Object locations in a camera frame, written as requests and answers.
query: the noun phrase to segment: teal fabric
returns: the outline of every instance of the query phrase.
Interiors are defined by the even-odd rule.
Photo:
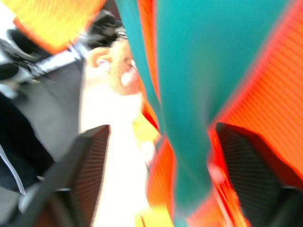
[[[136,0],[116,0],[134,59],[177,157],[176,226],[209,194],[206,128],[246,74],[287,0],[159,0],[161,106],[152,87]]]

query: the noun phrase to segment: gray carpet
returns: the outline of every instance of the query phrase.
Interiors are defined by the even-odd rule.
[[[82,66],[83,62],[78,61],[48,73],[27,88],[26,99],[15,101],[55,160],[66,153],[78,134]],[[16,193],[0,188],[0,223],[17,197]]]

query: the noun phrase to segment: blurry person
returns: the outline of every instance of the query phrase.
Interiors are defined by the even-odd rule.
[[[27,118],[0,93],[0,186],[26,194],[54,163]]]

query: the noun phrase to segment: white zipper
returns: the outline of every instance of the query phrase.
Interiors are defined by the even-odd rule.
[[[17,171],[15,170],[15,168],[13,167],[13,165],[10,163],[9,159],[6,157],[6,154],[3,150],[3,147],[0,144],[0,157],[3,159],[4,163],[7,165],[7,167],[10,169],[11,173],[13,174],[16,183],[18,185],[19,191],[21,192],[21,194],[26,194],[25,189],[23,187],[23,183],[17,173]]]

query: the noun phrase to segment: white drawstring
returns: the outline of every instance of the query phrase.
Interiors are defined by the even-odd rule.
[[[21,194],[26,194],[25,189],[23,187],[23,183],[17,173],[17,171],[15,170],[15,168],[13,167],[13,165],[10,163],[9,159],[6,157],[6,154],[0,144],[0,157],[3,159],[4,163],[7,165],[7,167],[10,169],[11,173],[13,174],[16,183],[18,185],[19,191]]]

